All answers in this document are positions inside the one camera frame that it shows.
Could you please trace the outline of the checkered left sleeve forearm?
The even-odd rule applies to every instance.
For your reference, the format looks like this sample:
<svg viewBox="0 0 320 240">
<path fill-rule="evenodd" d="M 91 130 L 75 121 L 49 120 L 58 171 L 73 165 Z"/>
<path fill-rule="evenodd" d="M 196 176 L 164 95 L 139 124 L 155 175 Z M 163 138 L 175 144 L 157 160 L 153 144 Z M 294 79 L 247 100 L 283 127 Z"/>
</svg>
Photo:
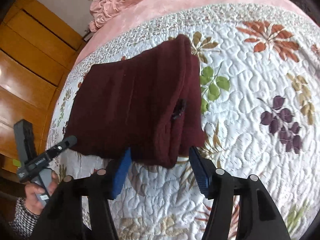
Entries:
<svg viewBox="0 0 320 240">
<path fill-rule="evenodd" d="M 9 222 L 9 226 L 18 239 L 29 239 L 39 217 L 25 207 L 25 198 L 18 198 L 14 220 Z"/>
</svg>

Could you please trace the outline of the person's left hand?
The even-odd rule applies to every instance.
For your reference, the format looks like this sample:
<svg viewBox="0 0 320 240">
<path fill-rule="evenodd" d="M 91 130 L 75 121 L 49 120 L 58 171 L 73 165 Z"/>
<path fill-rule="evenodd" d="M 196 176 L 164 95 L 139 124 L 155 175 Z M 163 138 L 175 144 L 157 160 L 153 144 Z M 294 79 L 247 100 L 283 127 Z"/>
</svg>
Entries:
<svg viewBox="0 0 320 240">
<path fill-rule="evenodd" d="M 48 193 L 51 196 L 59 183 L 58 175 L 52 171 L 52 181 L 48 186 Z M 40 215 L 44 206 L 37 198 L 37 194 L 43 194 L 44 189 L 37 184 L 29 183 L 25 186 L 25 207 L 33 214 Z"/>
</svg>

